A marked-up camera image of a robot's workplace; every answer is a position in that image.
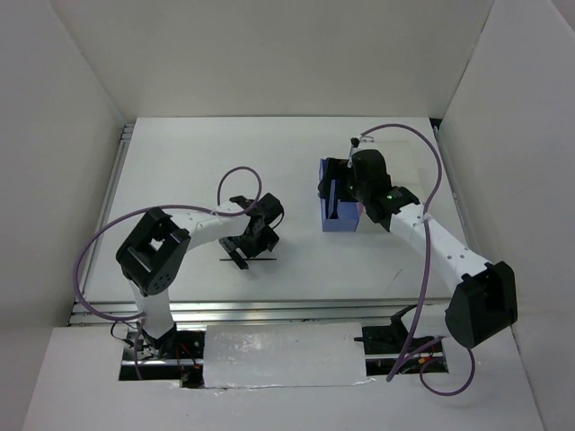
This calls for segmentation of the purple drawer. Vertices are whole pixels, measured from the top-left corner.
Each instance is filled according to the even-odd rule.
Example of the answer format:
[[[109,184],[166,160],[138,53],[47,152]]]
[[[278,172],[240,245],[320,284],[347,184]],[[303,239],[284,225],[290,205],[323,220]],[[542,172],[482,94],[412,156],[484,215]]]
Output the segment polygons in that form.
[[[322,172],[322,159],[320,160],[319,168],[319,181],[320,173]],[[330,195],[328,198],[320,198],[321,202],[321,216],[322,216],[322,230],[326,233],[333,232],[355,232],[358,228],[360,213],[358,209],[358,202],[338,202],[338,216],[337,220],[327,218],[327,206],[329,205]]]

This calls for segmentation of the thin black eyeliner brush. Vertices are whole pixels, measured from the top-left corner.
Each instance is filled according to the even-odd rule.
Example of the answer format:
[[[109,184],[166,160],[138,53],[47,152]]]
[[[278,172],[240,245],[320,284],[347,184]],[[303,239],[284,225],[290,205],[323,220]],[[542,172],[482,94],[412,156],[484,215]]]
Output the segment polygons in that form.
[[[329,201],[329,205],[327,206],[327,218],[331,219],[331,220],[337,220],[339,218],[338,216],[338,194],[337,194],[337,186],[338,186],[338,181],[337,180],[333,180],[331,182],[331,188],[330,188],[330,201]]]

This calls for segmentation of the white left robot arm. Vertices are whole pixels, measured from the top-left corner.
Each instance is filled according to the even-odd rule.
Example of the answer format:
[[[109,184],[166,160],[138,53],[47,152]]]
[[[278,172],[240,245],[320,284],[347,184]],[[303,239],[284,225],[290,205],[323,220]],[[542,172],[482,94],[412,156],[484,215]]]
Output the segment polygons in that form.
[[[169,215],[159,207],[146,211],[116,253],[143,314],[138,328],[146,350],[158,358],[175,350],[178,336],[168,288],[189,251],[218,242],[231,261],[246,270],[249,260],[278,244],[271,224],[284,215],[279,199],[270,193],[257,201],[233,197],[208,213]]]

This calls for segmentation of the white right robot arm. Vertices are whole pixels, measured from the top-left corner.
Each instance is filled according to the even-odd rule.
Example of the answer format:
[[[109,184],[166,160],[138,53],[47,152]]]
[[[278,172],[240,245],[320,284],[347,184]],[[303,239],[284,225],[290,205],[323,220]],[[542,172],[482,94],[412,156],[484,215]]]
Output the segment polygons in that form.
[[[443,312],[447,334],[474,348],[518,319],[516,279],[504,261],[491,263],[466,248],[429,215],[407,188],[395,186],[383,155],[360,150],[348,160],[321,160],[318,196],[323,220],[336,221],[354,206],[387,232],[404,240],[445,282],[452,296]]]

